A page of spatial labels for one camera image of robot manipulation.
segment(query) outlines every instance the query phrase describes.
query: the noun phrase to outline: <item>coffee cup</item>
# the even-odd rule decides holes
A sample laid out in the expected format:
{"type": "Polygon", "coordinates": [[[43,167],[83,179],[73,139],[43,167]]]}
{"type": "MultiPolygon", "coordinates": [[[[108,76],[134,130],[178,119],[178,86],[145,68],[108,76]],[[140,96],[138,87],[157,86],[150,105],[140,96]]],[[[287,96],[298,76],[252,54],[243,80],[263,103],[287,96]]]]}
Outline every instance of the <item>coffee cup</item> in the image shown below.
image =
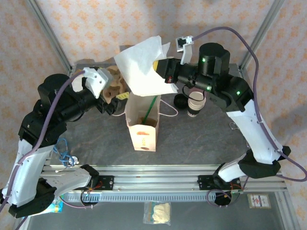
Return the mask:
{"type": "Polygon", "coordinates": [[[188,99],[188,115],[196,117],[200,110],[205,106],[206,98],[201,92],[192,92],[188,99]]]}

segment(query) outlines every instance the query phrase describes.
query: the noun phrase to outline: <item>blue cable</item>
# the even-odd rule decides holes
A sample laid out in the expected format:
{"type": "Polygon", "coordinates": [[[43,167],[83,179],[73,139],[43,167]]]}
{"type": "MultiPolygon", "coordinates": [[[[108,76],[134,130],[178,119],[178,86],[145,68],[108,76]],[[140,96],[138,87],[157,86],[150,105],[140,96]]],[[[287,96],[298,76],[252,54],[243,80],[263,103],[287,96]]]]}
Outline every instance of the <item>blue cable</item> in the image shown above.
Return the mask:
{"type": "Polygon", "coordinates": [[[59,138],[57,143],[54,145],[53,147],[53,151],[55,153],[58,153],[59,154],[59,160],[62,162],[62,164],[65,166],[65,167],[72,167],[75,165],[75,161],[73,159],[73,157],[69,154],[69,151],[68,151],[68,143],[67,143],[67,140],[65,138],[59,138]],[[65,152],[60,152],[58,150],[58,147],[57,147],[57,144],[60,142],[60,141],[64,141],[65,142],[65,146],[66,146],[66,151],[65,152]]]}

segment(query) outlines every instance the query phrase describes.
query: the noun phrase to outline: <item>gray table surface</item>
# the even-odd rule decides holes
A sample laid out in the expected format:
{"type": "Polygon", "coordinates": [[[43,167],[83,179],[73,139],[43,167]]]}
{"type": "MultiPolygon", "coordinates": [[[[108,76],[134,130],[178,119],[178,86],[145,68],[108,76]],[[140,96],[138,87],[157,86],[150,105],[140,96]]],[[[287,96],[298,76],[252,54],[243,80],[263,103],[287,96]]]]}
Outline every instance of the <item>gray table surface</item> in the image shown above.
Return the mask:
{"type": "MultiPolygon", "coordinates": [[[[237,75],[236,66],[232,66],[231,74],[237,75]]],[[[173,105],[174,96],[162,95],[162,99],[173,105]]],[[[160,112],[174,114],[164,103],[160,112]]],[[[62,136],[81,165],[221,164],[247,150],[240,131],[229,127],[231,121],[207,100],[197,117],[189,117],[186,110],[176,117],[160,116],[156,152],[135,151],[125,115],[109,116],[93,108],[78,122],[68,122],[62,136]]],[[[57,154],[53,154],[51,164],[60,164],[57,154]]]]}
{"type": "Polygon", "coordinates": [[[284,230],[274,193],[271,209],[250,209],[247,195],[228,208],[206,202],[171,203],[171,226],[143,224],[144,203],[104,203],[93,209],[63,207],[62,213],[31,217],[28,230],[284,230]]]}

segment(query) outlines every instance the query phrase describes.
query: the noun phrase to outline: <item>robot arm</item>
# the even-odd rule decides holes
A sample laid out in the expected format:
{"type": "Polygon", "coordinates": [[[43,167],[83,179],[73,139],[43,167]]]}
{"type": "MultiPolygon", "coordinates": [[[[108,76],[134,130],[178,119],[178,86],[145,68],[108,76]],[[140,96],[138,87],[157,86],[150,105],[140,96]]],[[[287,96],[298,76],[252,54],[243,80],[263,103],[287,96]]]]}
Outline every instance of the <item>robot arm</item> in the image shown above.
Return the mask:
{"type": "MultiPolygon", "coordinates": [[[[177,40],[177,49],[189,46],[189,37],[177,40]]],[[[210,93],[210,100],[236,123],[251,149],[240,158],[223,163],[213,175],[217,188],[241,176],[262,178],[274,176],[280,169],[279,160],[283,160],[274,149],[260,127],[256,117],[254,95],[243,78],[229,75],[230,53],[220,44],[206,43],[200,47],[197,66],[188,64],[187,55],[182,60],[170,58],[159,60],[156,72],[166,83],[181,82],[189,88],[196,87],[210,93]]],[[[285,155],[291,150],[282,146],[273,136],[276,146],[285,155]]]]}
{"type": "MultiPolygon", "coordinates": [[[[40,100],[36,102],[33,111],[25,116],[18,133],[20,140],[14,169],[16,166],[19,167],[14,181],[11,182],[11,195],[7,199],[7,203],[11,204],[9,212],[15,218],[39,213],[51,204],[54,197],[85,187],[89,183],[93,186],[98,183],[99,173],[89,165],[84,165],[75,172],[61,177],[48,180],[40,178],[46,158],[53,150],[59,136],[66,131],[66,122],[92,107],[96,107],[101,113],[109,114],[113,114],[119,107],[118,99],[114,98],[108,104],[100,96],[100,92],[113,80],[112,75],[105,69],[84,68],[84,71],[79,89],[73,90],[71,86],[68,86],[60,96],[39,149],[19,164],[21,157],[31,151],[38,142],[51,104],[58,90],[69,77],[64,74],[54,74],[38,86],[40,100]]],[[[0,190],[4,198],[9,190],[12,174],[9,182],[2,191],[0,190]]]]}

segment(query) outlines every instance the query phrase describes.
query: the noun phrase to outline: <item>green straw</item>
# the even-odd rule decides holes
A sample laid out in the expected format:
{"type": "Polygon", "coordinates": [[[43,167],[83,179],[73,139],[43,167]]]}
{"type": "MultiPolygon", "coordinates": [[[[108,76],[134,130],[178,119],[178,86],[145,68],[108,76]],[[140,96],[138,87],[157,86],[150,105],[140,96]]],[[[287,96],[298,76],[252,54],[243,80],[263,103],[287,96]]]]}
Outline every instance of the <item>green straw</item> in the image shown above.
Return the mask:
{"type": "Polygon", "coordinates": [[[151,109],[152,109],[152,107],[153,107],[153,105],[154,105],[154,102],[155,102],[155,100],[157,99],[157,97],[158,97],[158,96],[155,96],[155,97],[153,98],[153,101],[152,101],[152,103],[150,104],[149,109],[147,110],[146,116],[144,117],[144,119],[143,119],[143,121],[142,121],[142,125],[145,124],[145,122],[146,122],[146,120],[147,120],[147,117],[148,117],[148,115],[149,115],[149,113],[150,113],[150,111],[151,111],[151,109]]]}

